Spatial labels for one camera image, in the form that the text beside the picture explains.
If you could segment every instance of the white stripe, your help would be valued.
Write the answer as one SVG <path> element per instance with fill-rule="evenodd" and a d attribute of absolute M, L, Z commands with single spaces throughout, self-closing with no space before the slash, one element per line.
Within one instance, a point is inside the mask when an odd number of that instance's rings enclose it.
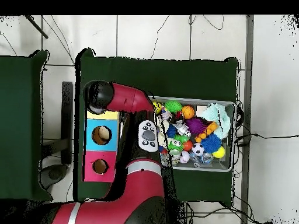
<path fill-rule="evenodd" d="M 68 224 L 75 224 L 76 222 L 76 217 L 79 211 L 81 203 L 77 202 L 72 209 L 71 215 L 69 216 Z"/>
<path fill-rule="evenodd" d="M 158 173 L 161 176 L 161 166 L 156 164 L 155 162 L 150 162 L 149 160 L 139 160 L 130 164 L 128 167 L 128 175 L 130 173 L 134 173 L 140 170 L 152 171 L 154 173 Z"/>

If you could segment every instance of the yellow square panel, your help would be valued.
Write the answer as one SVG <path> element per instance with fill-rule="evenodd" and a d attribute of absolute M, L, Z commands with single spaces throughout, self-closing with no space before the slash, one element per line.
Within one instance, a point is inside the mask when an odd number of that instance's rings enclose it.
<path fill-rule="evenodd" d="M 118 120 L 119 119 L 119 112 L 118 111 L 106 111 L 103 114 L 92 114 L 87 111 L 87 118 L 91 118 L 94 120 Z"/>

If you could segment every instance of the green spiky ball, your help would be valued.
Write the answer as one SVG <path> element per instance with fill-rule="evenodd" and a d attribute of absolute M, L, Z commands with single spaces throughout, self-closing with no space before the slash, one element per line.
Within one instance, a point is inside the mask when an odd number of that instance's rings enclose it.
<path fill-rule="evenodd" d="M 175 135 L 174 139 L 180 141 L 181 143 L 187 142 L 190 138 L 185 135 Z"/>
<path fill-rule="evenodd" d="M 173 141 L 170 142 L 170 144 L 168 145 L 168 149 L 171 151 L 172 149 L 177 149 L 179 151 L 182 151 L 184 146 L 183 146 L 183 143 L 180 142 L 180 146 L 176 146 L 172 143 Z"/>
<path fill-rule="evenodd" d="M 171 113 L 176 113 L 177 111 L 181 111 L 183 108 L 182 105 L 176 100 L 169 100 L 164 104 L 164 106 L 169 110 Z"/>

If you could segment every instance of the white foam block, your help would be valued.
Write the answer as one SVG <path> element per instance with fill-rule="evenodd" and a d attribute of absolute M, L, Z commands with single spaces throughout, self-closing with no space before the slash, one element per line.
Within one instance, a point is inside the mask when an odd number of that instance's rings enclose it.
<path fill-rule="evenodd" d="M 200 117 L 205 109 L 207 109 L 207 106 L 196 106 L 196 117 Z"/>

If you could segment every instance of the blue square panel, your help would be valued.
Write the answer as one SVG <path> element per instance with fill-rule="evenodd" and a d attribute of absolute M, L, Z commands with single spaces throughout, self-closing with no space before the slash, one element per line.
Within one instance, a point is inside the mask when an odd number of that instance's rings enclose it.
<path fill-rule="evenodd" d="M 92 132 L 98 126 L 105 126 L 112 132 L 111 140 L 105 145 L 96 144 L 92 139 Z M 117 151 L 117 120 L 87 119 L 86 150 L 87 151 Z"/>

